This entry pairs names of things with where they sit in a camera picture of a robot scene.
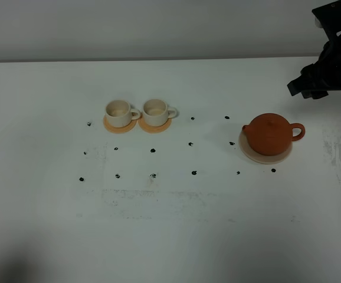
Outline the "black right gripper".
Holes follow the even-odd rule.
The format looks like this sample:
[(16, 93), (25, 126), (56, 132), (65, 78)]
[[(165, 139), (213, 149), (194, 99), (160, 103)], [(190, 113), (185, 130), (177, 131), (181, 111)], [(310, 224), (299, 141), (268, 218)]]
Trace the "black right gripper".
[(330, 91), (341, 91), (341, 49), (330, 51), (330, 42), (314, 63), (304, 67), (298, 77), (287, 84), (291, 96), (301, 94), (303, 98), (320, 99)]

